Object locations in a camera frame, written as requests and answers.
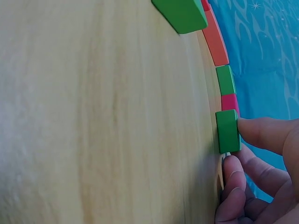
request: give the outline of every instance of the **red block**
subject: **red block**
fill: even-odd
[[[221,106],[222,106],[223,111],[235,109],[237,111],[237,114],[240,117],[240,110],[239,110],[237,95],[229,94],[229,95],[221,96]]]
[[[207,0],[201,0],[201,4],[204,8],[204,11],[209,11],[211,9],[211,5]]]
[[[203,29],[215,66],[229,64],[228,53],[212,8],[206,11],[208,27]]]

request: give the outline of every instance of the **colored block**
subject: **colored block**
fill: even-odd
[[[207,27],[206,15],[200,0],[151,1],[179,34]]]
[[[238,116],[240,116],[240,110],[236,94],[221,96],[221,106],[223,111],[236,110]]]
[[[209,26],[202,32],[204,33],[206,42],[209,46],[214,64],[215,66],[223,66],[229,64],[225,43],[223,41],[218,22],[212,8],[210,8],[210,10],[206,11],[205,13]]]
[[[241,136],[238,131],[236,110],[216,113],[219,152],[232,153],[241,150]]]
[[[233,72],[229,65],[216,68],[221,95],[236,94]]]
[[[209,11],[211,9],[211,5],[207,0],[201,0],[201,4],[204,8],[204,11]]]

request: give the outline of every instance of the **wooden surface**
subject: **wooden surface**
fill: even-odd
[[[214,223],[220,109],[150,0],[0,1],[0,223]]]

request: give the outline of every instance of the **blue tablecloth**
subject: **blue tablecloth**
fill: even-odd
[[[210,0],[228,50],[241,116],[299,117],[299,0]],[[280,156],[250,147],[285,170]],[[257,197],[272,198],[249,184]]]

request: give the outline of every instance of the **hand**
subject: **hand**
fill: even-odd
[[[239,131],[246,142],[283,156],[288,172],[257,158],[242,145],[242,151],[224,160],[222,203],[216,224],[299,223],[299,120],[239,119]],[[255,198],[245,174],[274,199]]]

